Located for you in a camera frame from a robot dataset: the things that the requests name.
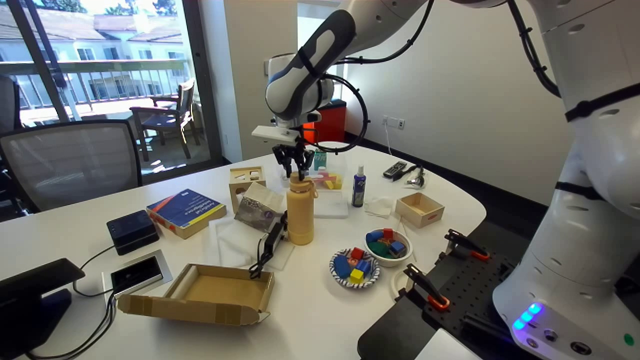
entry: striped bowl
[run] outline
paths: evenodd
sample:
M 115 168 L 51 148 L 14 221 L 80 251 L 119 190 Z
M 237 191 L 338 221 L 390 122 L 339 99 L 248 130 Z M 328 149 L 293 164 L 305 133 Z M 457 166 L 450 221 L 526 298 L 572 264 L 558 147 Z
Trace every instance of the striped bowl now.
M 351 289 L 368 288 L 371 285 L 373 285 L 380 277 L 380 264 L 378 263 L 378 260 L 376 260 L 376 258 L 374 258 L 370 252 L 365 251 L 364 255 L 362 256 L 362 259 L 370 262 L 371 264 L 371 271 L 369 272 L 369 275 L 365 277 L 365 281 L 362 284 L 353 284 L 351 281 L 349 281 L 349 278 L 341 279 L 338 276 L 338 274 L 335 273 L 335 265 L 333 264 L 335 257 L 338 255 L 345 255 L 348 258 L 349 255 L 351 255 L 351 249 L 343 249 L 336 252 L 331 257 L 331 261 L 329 261 L 329 272 L 331 273 L 331 276 L 333 276 L 333 278 L 338 282 L 338 284 L 344 286 L 345 288 L 351 288 Z

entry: white table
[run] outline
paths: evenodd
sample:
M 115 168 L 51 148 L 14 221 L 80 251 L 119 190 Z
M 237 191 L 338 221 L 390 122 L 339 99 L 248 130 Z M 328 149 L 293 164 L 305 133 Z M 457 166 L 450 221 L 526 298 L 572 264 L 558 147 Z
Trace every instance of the white table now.
M 348 176 L 343 193 L 351 196 L 358 164 L 365 165 L 365 198 L 396 199 L 415 190 L 401 181 L 391 183 L 381 174 L 398 158 L 357 147 L 344 155 Z M 262 165 L 267 186 L 278 189 L 280 166 L 273 156 L 263 156 L 150 184 L 122 193 L 46 211 L 0 224 L 0 279 L 21 273 L 58 258 L 81 265 L 89 257 L 112 245 L 105 223 L 143 209 L 166 196 L 190 188 L 228 206 L 232 218 L 228 174 L 231 167 Z M 468 234 L 484 219 L 480 202 L 434 174 L 422 190 L 443 204 L 443 219 L 422 229 L 406 226 L 413 242 L 417 265 L 433 268 L 446 246 L 449 228 Z M 359 359 L 358 338 L 393 304 L 390 278 L 400 268 L 383 268 L 379 283 L 353 291 L 338 285 L 328 272 L 331 255 L 339 249 L 362 246 L 364 234 L 376 227 L 395 227 L 398 218 L 366 215 L 363 208 L 349 207 L 349 218 L 316 219 L 316 237 L 296 247 L 286 268 L 275 273 L 275 287 L 263 323 L 227 327 L 178 322 L 127 315 L 118 311 L 109 332 L 83 358 L 88 359 Z M 208 248 L 209 229 L 183 240 L 163 229 L 160 240 L 125 256 L 109 251 L 92 261 L 86 277 L 79 281 L 84 291 L 100 291 L 100 273 L 122 263 L 162 249 L 173 276 L 186 263 L 202 263 Z M 170 283 L 149 295 L 162 295 Z M 104 299 L 84 299 L 74 294 L 73 303 L 50 337 L 34 352 L 41 356 L 60 354 L 78 346 L 94 330 L 104 314 Z

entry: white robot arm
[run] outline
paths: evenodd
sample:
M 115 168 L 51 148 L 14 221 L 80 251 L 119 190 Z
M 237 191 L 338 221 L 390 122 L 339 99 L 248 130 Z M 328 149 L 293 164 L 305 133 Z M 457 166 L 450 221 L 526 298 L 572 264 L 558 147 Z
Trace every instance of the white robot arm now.
M 450 1 L 517 12 L 515 0 Z M 272 60 L 266 100 L 276 126 L 254 134 L 286 144 L 274 148 L 279 163 L 293 158 L 300 176 L 310 165 L 298 131 L 331 98 L 335 78 L 324 72 L 386 40 L 425 2 L 343 1 L 297 54 Z M 549 211 L 493 303 L 514 341 L 542 359 L 638 360 L 640 322 L 613 284 L 640 253 L 640 1 L 529 2 L 557 87 L 532 64 L 545 88 L 562 95 L 576 140 Z M 518 28 L 521 37 L 529 31 Z

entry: spray bottle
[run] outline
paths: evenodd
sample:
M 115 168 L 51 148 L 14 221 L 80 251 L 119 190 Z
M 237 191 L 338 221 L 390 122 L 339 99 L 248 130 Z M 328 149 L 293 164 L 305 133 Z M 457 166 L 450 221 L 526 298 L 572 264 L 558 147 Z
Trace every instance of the spray bottle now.
M 287 223 L 289 241 L 306 245 L 314 239 L 314 199 L 318 197 L 311 179 L 300 181 L 298 174 L 291 174 L 287 192 Z
M 361 208 L 364 204 L 364 187 L 367 177 L 364 175 L 364 165 L 358 166 L 358 173 L 353 176 L 353 197 L 351 205 L 354 208 Z

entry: small black box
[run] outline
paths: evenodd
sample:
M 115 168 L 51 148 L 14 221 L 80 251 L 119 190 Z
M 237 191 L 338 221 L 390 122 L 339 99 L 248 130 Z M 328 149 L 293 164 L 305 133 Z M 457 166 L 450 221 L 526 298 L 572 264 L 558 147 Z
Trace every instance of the small black box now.
M 128 254 L 160 239 L 145 210 L 111 220 L 107 222 L 107 228 L 118 255 Z

